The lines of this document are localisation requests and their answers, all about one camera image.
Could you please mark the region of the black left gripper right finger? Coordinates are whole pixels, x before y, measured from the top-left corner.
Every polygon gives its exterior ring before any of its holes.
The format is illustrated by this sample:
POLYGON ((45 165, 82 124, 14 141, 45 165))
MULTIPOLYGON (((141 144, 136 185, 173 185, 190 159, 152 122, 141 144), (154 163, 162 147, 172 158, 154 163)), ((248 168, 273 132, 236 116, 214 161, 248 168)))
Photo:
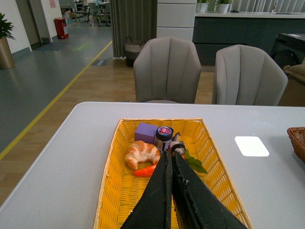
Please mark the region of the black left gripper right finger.
POLYGON ((180 229, 245 229, 178 153, 172 156, 172 195, 180 229))

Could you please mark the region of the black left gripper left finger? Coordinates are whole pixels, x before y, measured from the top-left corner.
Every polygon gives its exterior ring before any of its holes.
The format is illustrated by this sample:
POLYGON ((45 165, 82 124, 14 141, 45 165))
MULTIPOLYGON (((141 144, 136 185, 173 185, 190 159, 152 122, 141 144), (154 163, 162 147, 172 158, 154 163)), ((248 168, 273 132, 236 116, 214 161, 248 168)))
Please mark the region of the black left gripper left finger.
POLYGON ((172 160, 163 151, 142 197, 125 220, 122 229, 169 229, 172 207, 172 160))

